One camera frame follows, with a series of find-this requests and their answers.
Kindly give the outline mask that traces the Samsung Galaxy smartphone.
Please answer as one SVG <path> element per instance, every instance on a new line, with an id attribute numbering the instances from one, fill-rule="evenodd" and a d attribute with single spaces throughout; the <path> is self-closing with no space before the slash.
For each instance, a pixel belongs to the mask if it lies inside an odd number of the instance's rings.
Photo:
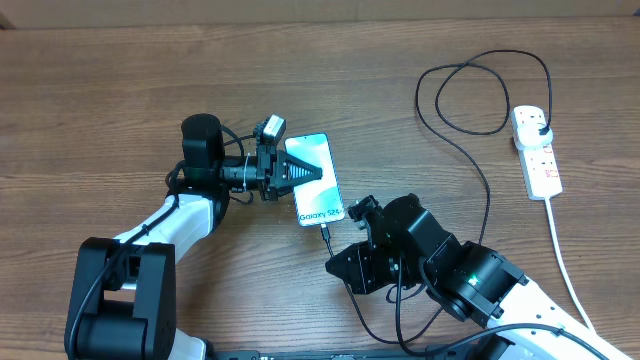
<path id="1" fill-rule="evenodd" d="M 344 206 L 327 134 L 290 137 L 285 140 L 285 150 L 322 170 L 319 179 L 293 189 L 298 223 L 309 227 L 342 220 Z"/>

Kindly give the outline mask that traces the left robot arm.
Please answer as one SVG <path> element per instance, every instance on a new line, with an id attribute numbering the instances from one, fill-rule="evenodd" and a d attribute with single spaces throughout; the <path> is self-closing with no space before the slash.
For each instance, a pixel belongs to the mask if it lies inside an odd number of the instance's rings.
<path id="1" fill-rule="evenodd" d="M 176 265 L 211 235 L 237 194 L 276 201 L 321 179 L 321 168 L 278 149 L 285 119 L 272 115 L 251 137 L 256 152 L 225 153 L 232 132 L 207 113 L 181 124 L 183 160 L 166 178 L 162 207 L 114 238 L 79 248 L 64 348 L 70 359 L 213 359 L 212 343 L 177 328 Z"/>

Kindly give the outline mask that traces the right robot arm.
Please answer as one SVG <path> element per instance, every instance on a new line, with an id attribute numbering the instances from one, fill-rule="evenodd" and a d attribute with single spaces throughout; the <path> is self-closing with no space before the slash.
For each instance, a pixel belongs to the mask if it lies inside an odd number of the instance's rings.
<path id="1" fill-rule="evenodd" d="M 367 196 L 347 209 L 366 240 L 333 255 L 326 271 L 355 294 L 388 285 L 397 291 L 422 286 L 458 321 L 478 333 L 450 344 L 409 348 L 409 356 L 433 359 L 464 349 L 468 359 L 623 359 L 625 353 L 579 323 L 523 270 L 486 246 L 460 243 L 419 198 L 409 193 L 380 206 Z"/>

